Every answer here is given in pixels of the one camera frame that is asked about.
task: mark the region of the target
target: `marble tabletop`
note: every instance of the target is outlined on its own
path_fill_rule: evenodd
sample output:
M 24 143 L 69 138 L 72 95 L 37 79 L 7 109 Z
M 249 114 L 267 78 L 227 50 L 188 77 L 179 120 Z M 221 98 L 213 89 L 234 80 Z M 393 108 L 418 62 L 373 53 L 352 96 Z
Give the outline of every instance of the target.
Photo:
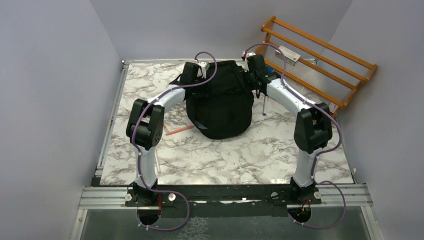
M 130 64 L 105 156 L 101 185 L 127 185 L 136 178 L 134 148 L 125 134 L 133 102 L 154 97 L 166 89 L 183 70 L 184 63 Z M 197 128 L 163 134 L 157 145 L 159 184 L 286 184 L 296 170 L 299 149 L 293 139 L 295 118 L 269 99 L 262 115 L 263 95 L 253 104 L 252 123 L 243 134 L 211 140 Z M 170 130 L 193 125 L 185 102 L 165 114 Z M 333 129 L 328 148 L 339 140 Z M 317 182 L 352 183 L 343 149 L 321 155 Z

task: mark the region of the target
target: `white marble pattern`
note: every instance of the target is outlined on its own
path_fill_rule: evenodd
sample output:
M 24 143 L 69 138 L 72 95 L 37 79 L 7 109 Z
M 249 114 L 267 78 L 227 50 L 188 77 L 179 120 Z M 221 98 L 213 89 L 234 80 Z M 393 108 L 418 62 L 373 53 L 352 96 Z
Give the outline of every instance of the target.
M 126 185 L 136 177 L 133 146 L 125 134 L 134 100 L 162 92 L 183 70 L 183 63 L 131 64 L 115 119 L 110 147 L 101 176 L 102 185 Z M 293 139 L 295 118 L 270 99 L 262 115 L 263 96 L 255 99 L 252 123 L 240 136 L 211 140 L 192 128 L 166 136 L 157 146 L 161 173 L 159 184 L 285 184 L 296 169 L 298 148 Z M 185 102 L 165 114 L 172 131 L 193 125 Z M 339 136 L 333 129 L 328 147 Z M 316 180 L 352 183 L 343 149 L 321 155 Z

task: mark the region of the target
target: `black fabric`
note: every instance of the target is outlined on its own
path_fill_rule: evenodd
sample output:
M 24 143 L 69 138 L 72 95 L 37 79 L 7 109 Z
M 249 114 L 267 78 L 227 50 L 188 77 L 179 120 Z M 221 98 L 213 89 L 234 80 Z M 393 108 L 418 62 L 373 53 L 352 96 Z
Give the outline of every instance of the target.
M 211 76 L 215 65 L 207 70 Z M 252 122 L 254 96 L 245 86 L 235 61 L 217 63 L 215 77 L 206 88 L 193 88 L 186 98 L 187 115 L 210 139 L 226 139 L 246 131 Z

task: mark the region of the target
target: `wooden frame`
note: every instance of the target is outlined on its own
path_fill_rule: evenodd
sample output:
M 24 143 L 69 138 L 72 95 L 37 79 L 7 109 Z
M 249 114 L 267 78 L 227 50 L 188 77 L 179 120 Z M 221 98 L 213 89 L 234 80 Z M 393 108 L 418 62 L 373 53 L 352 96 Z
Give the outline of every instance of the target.
M 299 44 L 299 43 L 297 43 L 297 42 L 295 42 L 295 41 L 293 41 L 291 39 L 289 39 L 289 38 L 287 38 L 286 36 L 284 36 L 284 35 L 276 32 L 276 31 L 274 31 L 273 28 L 272 28 L 272 26 L 274 24 L 278 24 L 278 25 L 280 25 L 280 26 L 282 26 L 282 27 L 284 27 L 284 28 L 286 28 L 286 29 L 288 29 L 288 30 L 290 30 L 292 32 L 295 32 L 295 33 L 303 36 L 304 38 L 309 39 L 312 42 L 315 42 L 315 43 L 317 43 L 317 44 L 325 47 L 326 49 L 329 49 L 329 50 L 331 50 L 331 51 L 333 51 L 333 52 L 335 52 L 335 53 L 337 53 L 337 54 L 339 54 L 339 55 L 341 55 L 341 56 L 343 56 L 343 57 L 345 57 L 345 58 L 347 58 L 347 59 L 349 59 L 349 60 L 351 60 L 351 61 L 359 64 L 359 65 L 364 66 L 365 68 L 369 69 L 367 75 L 366 76 L 363 76 L 363 75 L 361 75 L 361 74 L 359 74 L 357 72 L 354 72 L 354 71 L 348 69 L 347 67 L 344 67 L 344 66 L 340 65 L 339 63 L 337 63 L 337 62 L 335 62 L 335 61 L 333 61 L 333 60 L 331 60 L 331 59 L 329 59 L 329 58 L 327 58 L 327 57 L 325 57 L 325 56 L 323 56 L 323 55 L 321 55 L 321 54 L 319 54 L 319 53 L 317 53 L 317 52 L 315 52 L 315 51 L 313 51 L 313 50 L 311 50 L 311 49 L 309 49 L 309 48 L 307 48 L 307 47 L 305 47 L 305 46 L 303 46 L 303 45 L 301 45 L 301 44 Z M 368 82 L 371 79 L 371 77 L 374 75 L 374 73 L 375 73 L 375 71 L 377 69 L 377 65 L 371 64 L 371 63 L 369 63 L 369 62 L 367 62 L 367 61 L 365 61 L 365 60 L 363 60 L 363 59 L 361 59 L 361 58 L 359 58 L 357 56 L 354 56 L 354 55 L 352 55 L 352 54 L 350 54 L 350 53 L 348 53 L 348 52 L 346 52 L 346 51 L 344 51 L 344 50 L 342 50 L 342 49 L 334 46 L 334 45 L 329 44 L 326 41 L 323 41 L 323 40 L 321 40 L 321 39 L 319 39 L 319 38 L 317 38 L 317 37 L 315 37 L 315 36 L 313 36 L 313 35 L 311 35 L 311 34 L 309 34 L 307 32 L 304 32 L 304 31 L 302 31 L 301 29 L 299 29 L 297 27 L 294 27 L 294 26 L 292 26 L 292 25 L 290 25 L 290 24 L 288 24 L 286 22 L 283 22 L 283 21 L 277 19 L 275 16 L 272 16 L 271 18 L 269 18 L 262 25 L 261 31 L 264 32 L 264 33 L 266 33 L 266 36 L 265 36 L 265 38 L 263 40 L 264 43 L 269 43 L 269 44 L 272 44 L 272 45 L 274 45 L 276 47 L 279 47 L 278 44 L 275 44 L 274 42 L 271 42 L 271 37 L 272 36 L 277 37 L 280 40 L 282 40 L 282 41 L 284 41 L 284 42 L 286 42 L 286 43 L 288 43 L 288 44 L 290 44 L 290 45 L 292 45 L 292 46 L 294 46 L 294 47 L 296 47 L 296 48 L 304 51 L 305 53 L 308 53 L 308 54 L 314 56 L 315 58 L 317 58 L 317 59 L 319 59 L 319 60 L 321 60 L 321 61 L 329 64 L 330 66 L 332 66 L 332 67 L 334 67 L 334 68 L 336 68 L 336 69 L 338 69 L 338 70 L 340 70 L 340 71 L 342 71 L 342 72 L 344 72 L 344 73 L 346 73 L 346 74 L 348 74 L 348 75 L 350 75 L 350 76 L 352 76 L 352 77 L 354 77 L 354 78 L 356 78 L 356 79 L 359 80 L 359 83 L 357 85 L 353 85 L 353 84 L 351 84 L 351 83 L 343 80 L 342 78 L 340 78 L 340 77 L 338 77 L 338 76 L 336 76 L 336 75 L 334 75 L 334 74 L 332 74 L 332 73 L 330 73 L 330 72 L 322 69 L 321 67 L 316 66 L 316 65 L 310 63 L 309 61 L 307 61 L 307 60 L 305 60 L 303 58 L 300 58 L 298 60 L 299 62 L 301 62 L 302 64 L 308 66 L 309 68 L 311 68 L 311 69 L 313 69 L 313 70 L 315 70 L 315 71 L 317 71 L 317 72 L 319 72 L 319 73 L 327 76 L 329 79 L 332 79 L 332 80 L 336 81 L 337 83 L 339 83 L 339 84 L 341 84 L 341 85 L 349 88 L 350 89 L 350 93 L 347 95 L 346 100 L 344 102 L 342 102 L 342 101 L 338 100 L 337 98 L 335 98 L 334 96 L 331 96 L 330 94 L 328 94 L 326 92 L 323 92 L 322 90 L 318 89 L 317 87 L 311 85 L 310 83 L 308 83 L 307 81 L 301 79 L 300 77 L 295 76 L 291 72 L 289 72 L 289 71 L 286 71 L 285 72 L 285 75 L 287 77 L 289 77 L 290 79 L 296 81 L 297 83 L 305 86 L 309 90 L 311 90 L 311 91 L 315 92 L 316 94 L 320 95 L 321 97 L 323 97 L 323 98 L 325 98 L 325 99 L 333 102 L 334 104 L 336 104 L 339 108 L 335 112 L 333 112 L 333 115 L 336 115 L 337 112 L 340 109 L 343 109 L 343 108 L 345 108 L 348 105 L 348 103 L 351 101 L 353 95 L 357 92 L 358 87 L 361 86 L 361 85 L 363 85 L 363 84 L 365 84 L 366 82 Z M 268 48 L 267 45 L 261 45 L 261 46 L 259 46 L 255 50 L 255 52 L 256 53 L 265 53 L 265 51 L 267 50 L 267 48 Z M 281 67 L 277 66 L 276 64 L 274 64 L 273 62 L 269 61 L 268 59 L 265 59 L 265 63 L 268 66 L 274 68 L 275 70 L 277 70 L 279 72 L 282 72 L 283 71 L 283 69 Z

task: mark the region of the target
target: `white box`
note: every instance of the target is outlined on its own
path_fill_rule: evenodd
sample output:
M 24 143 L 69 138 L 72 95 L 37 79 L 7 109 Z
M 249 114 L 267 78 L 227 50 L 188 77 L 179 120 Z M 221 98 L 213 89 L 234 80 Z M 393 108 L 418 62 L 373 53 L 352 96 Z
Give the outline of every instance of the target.
M 292 66 L 294 66 L 296 62 L 301 58 L 300 54 L 297 54 L 296 52 L 288 49 L 285 46 L 280 46 L 279 49 L 284 54 L 286 62 Z M 283 60 L 283 56 L 281 56 L 281 53 L 278 50 L 275 50 L 275 56 Z

